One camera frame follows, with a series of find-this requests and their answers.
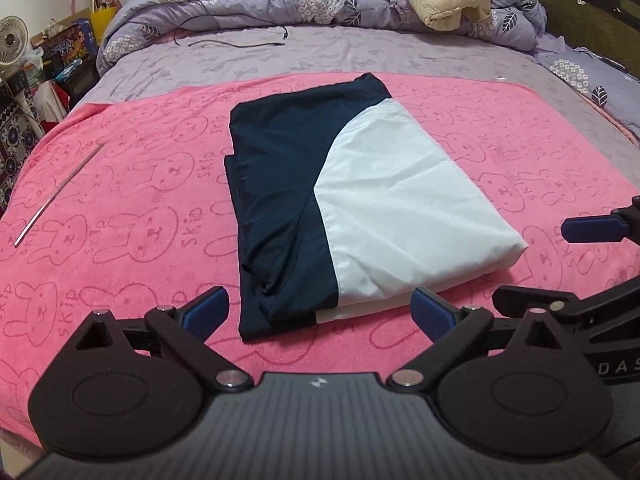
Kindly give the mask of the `patterned dark cloth covered cabinet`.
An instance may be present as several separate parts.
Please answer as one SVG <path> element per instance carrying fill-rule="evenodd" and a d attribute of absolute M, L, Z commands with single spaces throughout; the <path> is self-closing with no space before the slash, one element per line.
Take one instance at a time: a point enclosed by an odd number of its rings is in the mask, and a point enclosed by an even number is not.
<path fill-rule="evenodd" d="M 14 96 L 1 83 L 0 210 L 6 212 L 18 176 L 27 157 L 43 137 L 43 130 L 29 91 Z"/>

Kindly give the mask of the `white round desk fan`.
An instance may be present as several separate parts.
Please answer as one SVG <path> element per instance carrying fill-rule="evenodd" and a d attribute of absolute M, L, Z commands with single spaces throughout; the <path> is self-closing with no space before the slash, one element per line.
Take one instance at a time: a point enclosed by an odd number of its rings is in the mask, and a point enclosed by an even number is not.
<path fill-rule="evenodd" d="M 9 67 L 24 55 L 29 44 L 26 23 L 15 15 L 0 21 L 0 66 Z"/>

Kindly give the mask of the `thin metal rod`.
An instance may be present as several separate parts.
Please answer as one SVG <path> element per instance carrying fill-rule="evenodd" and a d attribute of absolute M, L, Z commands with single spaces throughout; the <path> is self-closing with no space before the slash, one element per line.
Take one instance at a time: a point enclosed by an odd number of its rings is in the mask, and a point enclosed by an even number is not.
<path fill-rule="evenodd" d="M 20 234 L 17 235 L 16 240 L 14 240 L 13 247 L 20 247 L 24 238 L 28 235 L 29 231 L 36 224 L 39 218 L 44 214 L 49 206 L 55 201 L 55 199 L 64 191 L 67 185 L 73 181 L 73 178 L 76 177 L 81 170 L 91 162 L 97 154 L 104 148 L 104 144 L 96 144 L 96 147 L 73 169 L 73 171 L 62 180 L 62 182 L 54 189 L 51 195 L 44 201 L 44 203 L 38 208 L 38 210 L 32 215 L 24 229 L 21 230 Z"/>

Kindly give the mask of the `pink rabbit print blanket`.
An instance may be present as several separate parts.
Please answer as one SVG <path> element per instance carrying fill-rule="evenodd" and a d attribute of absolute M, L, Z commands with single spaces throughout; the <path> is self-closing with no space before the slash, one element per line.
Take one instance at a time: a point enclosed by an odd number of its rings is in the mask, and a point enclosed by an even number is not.
<path fill-rule="evenodd" d="M 425 348 L 404 309 L 335 321 L 244 344 L 236 224 L 224 158 L 229 115 L 244 101 L 335 84 L 342 75 L 288 75 L 113 105 L 88 102 L 47 134 L 22 169 L 1 219 L 1 427 L 35 442 L 29 393 L 93 310 L 120 318 L 181 306 L 220 285 L 228 321 L 212 347 L 258 375 L 389 373 Z M 489 304 L 502 283 L 588 296 L 639 272 L 638 247 L 568 244 L 561 222 L 627 205 L 637 190 L 535 91 L 519 84 L 386 74 L 383 82 L 518 230 L 527 252 L 506 273 L 447 292 Z M 96 147 L 104 148 L 17 235 Z"/>

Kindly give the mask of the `dark bed headboard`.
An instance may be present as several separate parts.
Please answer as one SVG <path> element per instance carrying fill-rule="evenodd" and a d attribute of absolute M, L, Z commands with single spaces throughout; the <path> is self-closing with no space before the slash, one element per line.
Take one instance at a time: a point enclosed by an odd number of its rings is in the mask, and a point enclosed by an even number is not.
<path fill-rule="evenodd" d="M 639 75 L 639 0 L 539 0 L 547 30 Z"/>

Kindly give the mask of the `purple bed sheet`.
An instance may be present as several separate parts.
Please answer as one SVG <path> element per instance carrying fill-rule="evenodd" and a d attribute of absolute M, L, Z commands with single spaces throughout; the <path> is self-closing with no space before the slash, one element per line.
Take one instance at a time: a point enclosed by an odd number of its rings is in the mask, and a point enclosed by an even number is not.
<path fill-rule="evenodd" d="M 184 86 L 283 74 L 384 72 L 525 84 L 601 152 L 634 157 L 620 128 L 526 54 L 465 36 L 343 26 L 180 32 L 121 58 L 89 91 L 91 102 L 142 99 Z"/>

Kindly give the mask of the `navy and white jacket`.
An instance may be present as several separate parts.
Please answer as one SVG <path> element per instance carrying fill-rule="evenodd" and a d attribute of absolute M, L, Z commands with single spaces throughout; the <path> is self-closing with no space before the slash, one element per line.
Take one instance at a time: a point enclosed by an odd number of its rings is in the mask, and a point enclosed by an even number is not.
<path fill-rule="evenodd" d="M 240 103 L 229 128 L 245 341 L 400 307 L 526 251 L 371 74 Z"/>

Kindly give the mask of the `purple patterned folded quilt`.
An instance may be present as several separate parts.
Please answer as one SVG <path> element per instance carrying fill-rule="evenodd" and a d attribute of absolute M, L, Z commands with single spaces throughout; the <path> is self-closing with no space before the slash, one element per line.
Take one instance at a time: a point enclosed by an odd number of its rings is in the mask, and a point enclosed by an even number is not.
<path fill-rule="evenodd" d="M 105 75 L 124 56 L 178 29 L 189 32 L 293 25 L 433 32 L 409 0 L 130 0 L 108 24 L 96 58 Z"/>

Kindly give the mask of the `purple patterned pillow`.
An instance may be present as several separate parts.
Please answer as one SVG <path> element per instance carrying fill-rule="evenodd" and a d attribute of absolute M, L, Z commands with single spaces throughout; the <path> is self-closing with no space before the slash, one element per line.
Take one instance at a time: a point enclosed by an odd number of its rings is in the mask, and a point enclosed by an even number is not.
<path fill-rule="evenodd" d="M 534 51 L 536 61 L 597 110 L 608 114 L 639 144 L 639 78 L 626 67 L 584 47 L 571 48 L 563 37 L 544 34 Z"/>

